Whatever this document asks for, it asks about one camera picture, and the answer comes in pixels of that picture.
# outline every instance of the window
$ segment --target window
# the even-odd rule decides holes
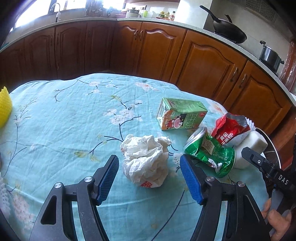
[[[61,5],[61,11],[62,10],[68,10],[68,9],[74,9],[74,8],[85,8],[87,0],[57,0],[57,3]],[[110,8],[113,7],[115,9],[122,9],[124,0],[103,0],[103,7],[104,8]],[[58,12],[59,11],[59,6],[56,5],[54,7],[54,11]]]
[[[30,21],[46,15],[48,13],[51,0],[36,0],[23,14],[18,18],[15,27],[22,26]]]
[[[57,3],[61,5],[61,11],[62,10],[68,10],[68,9],[75,9],[75,8],[85,8],[87,0],[57,0]],[[59,6],[55,5],[54,11],[59,11]]]
[[[123,7],[124,0],[103,0],[104,8],[115,8],[121,10]]]

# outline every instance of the blue tablecloth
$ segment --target blue tablecloth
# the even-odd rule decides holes
[[[111,241],[190,240],[201,206],[191,197],[179,169],[187,130],[161,131],[156,120],[162,97],[201,101],[208,109],[202,125],[213,129],[226,111],[218,103],[157,80],[115,74],[90,74],[74,80],[33,81],[10,94],[13,110],[0,130],[1,175],[10,202],[9,223],[28,240],[36,217],[56,182],[78,183],[104,166],[111,154],[120,168],[98,211]],[[142,188],[122,172],[120,144],[127,134],[169,136],[169,174],[159,188]],[[244,181],[259,207],[267,200],[256,168],[232,170],[226,183]],[[77,203],[76,232],[83,240]],[[216,240],[223,233],[226,202]]]

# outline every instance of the faucet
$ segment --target faucet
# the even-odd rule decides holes
[[[56,15],[56,23],[57,23],[57,22],[61,21],[61,13],[60,13],[61,5],[60,5],[59,3],[57,3],[57,2],[55,2],[55,3],[52,5],[52,7],[50,8],[50,11],[52,11],[52,10],[54,9],[54,6],[55,6],[56,4],[58,4],[58,6],[59,6],[59,11],[57,12],[57,15]]]

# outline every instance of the metal screw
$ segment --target metal screw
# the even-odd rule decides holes
[[[86,183],[89,183],[89,182],[92,181],[92,177],[86,177],[86,178],[84,179],[84,181],[85,181]]]
[[[62,183],[56,183],[56,184],[54,185],[55,188],[60,188],[61,186],[62,186]]]
[[[242,181],[239,181],[238,183],[237,183],[241,188],[243,188],[246,184],[245,183],[243,183]]]
[[[215,180],[215,178],[212,177],[212,176],[207,176],[206,179],[207,179],[208,182],[213,182]]]

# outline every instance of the green can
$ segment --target green can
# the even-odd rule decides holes
[[[217,177],[226,176],[233,168],[235,149],[224,148],[207,133],[205,126],[199,127],[187,140],[184,152],[215,168]]]

